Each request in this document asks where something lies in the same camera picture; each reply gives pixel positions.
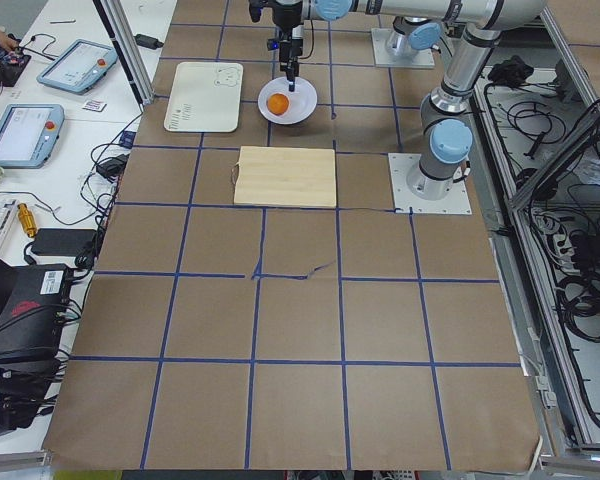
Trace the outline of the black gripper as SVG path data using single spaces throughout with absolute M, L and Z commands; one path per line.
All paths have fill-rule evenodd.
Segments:
M 289 92 L 295 92 L 296 76 L 299 73 L 299 58 L 303 53 L 303 28 L 279 30 L 279 64 L 288 81 Z

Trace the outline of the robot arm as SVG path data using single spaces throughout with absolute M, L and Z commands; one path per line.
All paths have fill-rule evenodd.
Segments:
M 407 183 L 418 197 L 446 197 L 461 163 L 468 159 L 473 133 L 463 121 L 477 78 L 497 45 L 500 33 L 469 22 L 441 84 L 420 107 L 425 148 L 409 170 Z
M 547 6 L 545 1 L 466 0 L 466 1 L 251 1 L 249 14 L 257 23 L 269 8 L 277 37 L 272 48 L 279 51 L 281 70 L 295 90 L 302 53 L 302 34 L 306 20 L 334 22 L 349 13 L 394 15 L 424 18 L 443 23 L 464 23 L 465 33 L 452 66 L 445 74 L 436 95 L 459 102 L 468 97 L 486 60 L 497 46 L 501 33 L 535 19 Z

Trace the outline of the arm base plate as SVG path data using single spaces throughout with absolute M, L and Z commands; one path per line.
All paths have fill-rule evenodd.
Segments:
M 420 154 L 389 153 L 394 210 L 402 214 L 471 215 L 464 171 L 458 165 L 447 180 L 433 180 L 420 169 Z
M 435 60 L 432 46 L 437 35 L 424 37 L 412 32 L 403 35 L 393 29 L 373 28 L 371 30 L 374 62 L 377 67 L 433 69 Z

